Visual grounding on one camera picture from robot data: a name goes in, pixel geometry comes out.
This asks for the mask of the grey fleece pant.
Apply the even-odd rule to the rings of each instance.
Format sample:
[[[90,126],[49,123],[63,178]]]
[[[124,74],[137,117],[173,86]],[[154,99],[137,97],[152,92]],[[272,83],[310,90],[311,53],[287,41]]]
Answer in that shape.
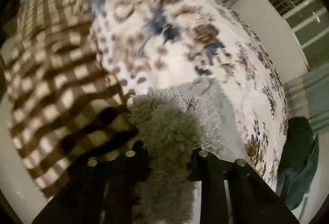
[[[247,155],[231,101],[216,79],[202,77],[139,95],[131,112],[151,158],[150,175],[136,186],[140,222],[198,223],[202,187],[187,179],[193,150],[228,161]]]

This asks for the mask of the dark green garment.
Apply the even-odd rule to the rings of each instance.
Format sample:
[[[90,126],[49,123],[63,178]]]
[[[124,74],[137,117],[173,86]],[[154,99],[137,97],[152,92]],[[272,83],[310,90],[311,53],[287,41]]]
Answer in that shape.
[[[287,139],[280,159],[276,194],[292,211],[308,193],[319,164],[319,138],[305,117],[288,121]]]

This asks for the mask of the brown checkered bedsheet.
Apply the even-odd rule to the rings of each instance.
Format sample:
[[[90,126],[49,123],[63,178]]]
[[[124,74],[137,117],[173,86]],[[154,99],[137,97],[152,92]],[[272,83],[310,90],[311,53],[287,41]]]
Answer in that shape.
[[[89,2],[30,0],[5,64],[9,133],[47,200],[68,183],[78,156],[104,145],[114,160],[137,139],[119,82],[96,59]]]

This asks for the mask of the floral white bed blanket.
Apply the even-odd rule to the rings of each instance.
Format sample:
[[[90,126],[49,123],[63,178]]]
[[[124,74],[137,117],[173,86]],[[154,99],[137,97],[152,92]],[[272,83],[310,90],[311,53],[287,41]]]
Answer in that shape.
[[[91,0],[97,61],[130,98],[213,79],[230,101],[243,153],[271,187],[286,140],[283,86],[262,42],[216,0]]]

